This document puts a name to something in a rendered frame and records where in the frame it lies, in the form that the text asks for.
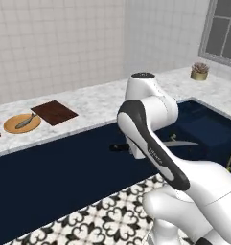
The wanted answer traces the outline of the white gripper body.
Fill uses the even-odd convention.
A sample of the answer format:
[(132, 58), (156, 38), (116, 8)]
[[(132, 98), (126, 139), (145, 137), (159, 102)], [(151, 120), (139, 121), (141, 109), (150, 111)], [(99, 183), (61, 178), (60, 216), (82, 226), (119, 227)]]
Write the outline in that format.
[(145, 155), (143, 152), (136, 146), (136, 144), (129, 138), (126, 137), (127, 144), (129, 146), (129, 153), (135, 158), (135, 159), (144, 159)]

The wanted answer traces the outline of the potted succulent in yellow pot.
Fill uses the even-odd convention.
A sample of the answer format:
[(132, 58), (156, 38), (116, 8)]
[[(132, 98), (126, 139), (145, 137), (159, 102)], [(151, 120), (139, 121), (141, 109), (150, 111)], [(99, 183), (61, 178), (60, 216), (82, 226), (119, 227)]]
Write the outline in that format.
[(192, 65), (191, 78), (194, 80), (206, 80), (208, 72), (208, 65), (202, 62), (196, 62)]

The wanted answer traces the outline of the grey framed window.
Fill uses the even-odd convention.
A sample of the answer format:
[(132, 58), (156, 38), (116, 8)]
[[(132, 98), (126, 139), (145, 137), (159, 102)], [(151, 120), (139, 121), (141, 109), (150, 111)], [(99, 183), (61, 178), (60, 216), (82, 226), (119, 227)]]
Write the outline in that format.
[(210, 0), (198, 55), (231, 67), (231, 0)]

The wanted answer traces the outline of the dark brown cutting board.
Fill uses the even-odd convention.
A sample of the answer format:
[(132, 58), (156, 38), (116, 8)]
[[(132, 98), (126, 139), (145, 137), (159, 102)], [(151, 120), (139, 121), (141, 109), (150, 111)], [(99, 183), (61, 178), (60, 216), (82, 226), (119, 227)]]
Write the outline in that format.
[(78, 116), (76, 112), (56, 100), (33, 107), (32, 111), (51, 126), (58, 125)]

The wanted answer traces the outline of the orange round plate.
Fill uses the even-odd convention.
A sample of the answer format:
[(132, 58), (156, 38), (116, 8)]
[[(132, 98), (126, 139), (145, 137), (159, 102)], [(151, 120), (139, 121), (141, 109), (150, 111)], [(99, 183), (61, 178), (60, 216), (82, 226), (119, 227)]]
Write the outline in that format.
[(12, 134), (21, 134), (32, 131), (36, 129), (41, 123), (41, 118), (39, 116), (33, 117), (33, 119), (22, 128), (15, 128), (19, 123), (27, 120), (30, 117), (30, 113), (13, 116), (4, 122), (4, 130)]

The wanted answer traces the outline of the black handled kitchen knife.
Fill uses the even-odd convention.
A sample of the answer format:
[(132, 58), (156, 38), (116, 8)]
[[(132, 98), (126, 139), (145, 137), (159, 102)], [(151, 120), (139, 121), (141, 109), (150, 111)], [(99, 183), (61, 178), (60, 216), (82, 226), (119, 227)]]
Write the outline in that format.
[[(167, 147), (174, 147), (174, 146), (184, 146), (184, 145), (196, 145), (196, 143), (188, 142), (188, 141), (169, 141), (169, 142), (164, 142), (164, 145)], [(109, 150), (113, 152), (129, 151), (129, 144), (110, 145)]]

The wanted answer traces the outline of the grey fish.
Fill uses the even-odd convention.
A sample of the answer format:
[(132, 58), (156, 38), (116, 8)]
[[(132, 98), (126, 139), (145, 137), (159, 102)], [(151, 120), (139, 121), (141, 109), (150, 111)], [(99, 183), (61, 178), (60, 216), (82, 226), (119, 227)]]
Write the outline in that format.
[(19, 124), (17, 124), (14, 129), (19, 130), (22, 129), (24, 127), (26, 127), (34, 117), (36, 117), (37, 114), (36, 113), (32, 113), (30, 117), (28, 117), (27, 119), (23, 120), (22, 122), (20, 122)]

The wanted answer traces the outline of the dark blue cabinet run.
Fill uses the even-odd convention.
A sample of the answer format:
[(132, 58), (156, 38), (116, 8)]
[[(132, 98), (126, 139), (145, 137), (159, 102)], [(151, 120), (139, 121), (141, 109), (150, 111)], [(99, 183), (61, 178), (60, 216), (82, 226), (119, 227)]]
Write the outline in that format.
[[(168, 126), (202, 117), (231, 121), (190, 99)], [(143, 197), (167, 182), (148, 158), (109, 150), (126, 143), (116, 120), (0, 157), (0, 245), (149, 245)]]

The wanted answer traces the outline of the dark blue open drawer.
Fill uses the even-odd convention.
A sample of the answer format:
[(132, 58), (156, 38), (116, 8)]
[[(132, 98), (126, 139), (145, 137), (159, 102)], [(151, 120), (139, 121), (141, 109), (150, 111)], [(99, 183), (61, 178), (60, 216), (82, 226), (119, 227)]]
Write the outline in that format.
[(202, 117), (191, 122), (176, 122), (158, 131), (162, 141), (194, 142), (195, 145), (171, 147), (171, 152), (186, 160), (207, 160), (227, 165), (231, 155), (231, 121)]

